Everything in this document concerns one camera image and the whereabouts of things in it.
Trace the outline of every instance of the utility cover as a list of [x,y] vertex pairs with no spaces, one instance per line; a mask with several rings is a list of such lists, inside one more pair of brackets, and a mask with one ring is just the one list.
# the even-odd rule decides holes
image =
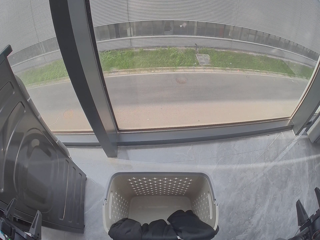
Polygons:
[[208,54],[196,54],[200,65],[210,65],[210,56]]

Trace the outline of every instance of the corrugated metal facade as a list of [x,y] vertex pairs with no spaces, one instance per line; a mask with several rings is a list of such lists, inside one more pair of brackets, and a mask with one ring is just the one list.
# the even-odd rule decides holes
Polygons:
[[[90,0],[90,5],[94,26],[149,20],[212,22],[266,32],[320,53],[318,0]],[[48,0],[0,0],[0,15],[0,47],[11,44],[11,56],[55,36]],[[276,47],[203,36],[116,38],[99,41],[98,49],[194,46],[194,43],[266,53],[315,64],[310,58]],[[12,68],[17,71],[57,58],[61,58],[60,52],[51,51],[29,58]]]

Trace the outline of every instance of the building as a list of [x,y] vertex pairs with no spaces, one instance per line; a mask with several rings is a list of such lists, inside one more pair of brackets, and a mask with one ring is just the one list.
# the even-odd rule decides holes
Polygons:
[[[192,46],[315,66],[319,0],[90,0],[98,50]],[[0,0],[0,47],[14,72],[61,58],[48,0]]]

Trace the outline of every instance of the manhole cover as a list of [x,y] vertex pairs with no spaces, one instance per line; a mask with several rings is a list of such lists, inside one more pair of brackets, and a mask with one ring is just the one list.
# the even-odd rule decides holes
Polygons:
[[185,84],[187,82],[186,78],[184,77],[178,77],[176,81],[180,84]]
[[210,64],[210,56],[208,54],[196,54],[198,62],[200,65],[209,65]]
[[72,115],[73,115],[73,109],[71,109],[71,108],[67,109],[67,110],[63,113],[63,116],[64,116],[65,118],[69,118],[69,117],[71,117]]

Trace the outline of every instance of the drain grate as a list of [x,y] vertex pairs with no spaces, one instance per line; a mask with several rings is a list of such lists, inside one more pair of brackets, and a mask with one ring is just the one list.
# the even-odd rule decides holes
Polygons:
[[184,77],[178,77],[176,81],[180,84],[185,84],[187,82],[187,79]]
[[196,54],[200,65],[210,65],[210,56],[208,54]]

